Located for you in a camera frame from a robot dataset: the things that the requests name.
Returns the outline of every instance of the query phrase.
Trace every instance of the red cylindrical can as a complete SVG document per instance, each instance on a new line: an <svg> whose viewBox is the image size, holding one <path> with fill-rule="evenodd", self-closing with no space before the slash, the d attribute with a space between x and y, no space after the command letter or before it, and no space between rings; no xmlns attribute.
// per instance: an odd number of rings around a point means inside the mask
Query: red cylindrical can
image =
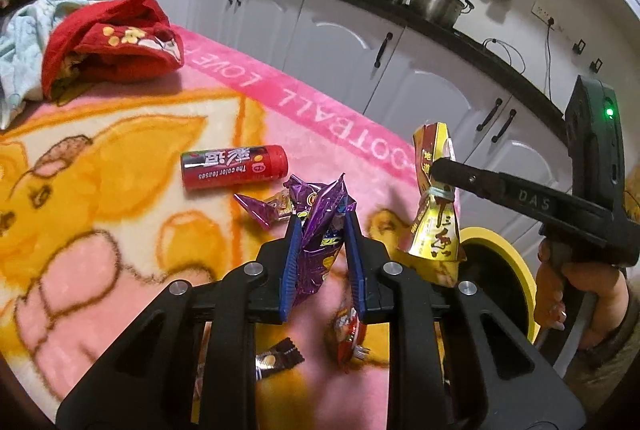
<svg viewBox="0 0 640 430"><path fill-rule="evenodd" d="M185 152L180 168L184 187L195 190L280 179L289 163L280 145L241 146Z"/></svg>

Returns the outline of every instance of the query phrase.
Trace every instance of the pink border strip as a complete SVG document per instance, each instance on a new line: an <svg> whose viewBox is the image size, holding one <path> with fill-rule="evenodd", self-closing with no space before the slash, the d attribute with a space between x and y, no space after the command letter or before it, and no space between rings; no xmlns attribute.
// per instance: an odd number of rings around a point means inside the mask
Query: pink border strip
<svg viewBox="0 0 640 430"><path fill-rule="evenodd" d="M414 148L396 134L267 64L174 27L184 42L185 65L417 186Z"/></svg>

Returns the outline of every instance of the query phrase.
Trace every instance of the pink blanket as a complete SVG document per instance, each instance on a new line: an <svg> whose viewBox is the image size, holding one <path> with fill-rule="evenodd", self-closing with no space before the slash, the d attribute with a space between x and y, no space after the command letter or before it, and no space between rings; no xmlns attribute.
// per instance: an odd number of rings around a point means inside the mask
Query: pink blanket
<svg viewBox="0 0 640 430"><path fill-rule="evenodd" d="M406 142L280 71L180 34L177 73L43 105L0 139L0 351L51 418L168 282L220 279L282 236L232 198L265 198L280 183L186 194L181 152L280 144L305 180L345 172L363 231L391 253L416 211ZM257 352L288 336L305 358L258 384L262 430L385 427L386 327L367 333L370 360L348 373L332 350L328 328L347 296L341 256L289 323L257 328Z"/></svg>

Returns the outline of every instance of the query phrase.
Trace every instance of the red cloth on counter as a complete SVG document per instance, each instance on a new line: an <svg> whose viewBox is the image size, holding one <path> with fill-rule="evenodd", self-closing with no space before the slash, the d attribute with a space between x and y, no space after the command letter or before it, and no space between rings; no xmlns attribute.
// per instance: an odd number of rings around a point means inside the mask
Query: red cloth on counter
<svg viewBox="0 0 640 430"><path fill-rule="evenodd" d="M131 83L184 64L182 39L155 0L97 2L70 14L49 38L42 91L50 98L65 57L86 55L79 81Z"/></svg>

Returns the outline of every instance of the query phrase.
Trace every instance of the black countertop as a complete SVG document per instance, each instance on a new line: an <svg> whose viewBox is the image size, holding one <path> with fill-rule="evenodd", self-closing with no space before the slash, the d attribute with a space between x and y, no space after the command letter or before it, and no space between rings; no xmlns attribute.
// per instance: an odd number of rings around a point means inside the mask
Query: black countertop
<svg viewBox="0 0 640 430"><path fill-rule="evenodd" d="M0 18L33 0L11 0L9 6L0 10ZM509 64L472 38L459 31L444 29L416 16L407 7L398 6L389 0L341 0L365 9L403 27L421 33L443 45L490 76L507 92L522 102L562 142L566 133L562 112L534 84L519 74Z"/></svg>

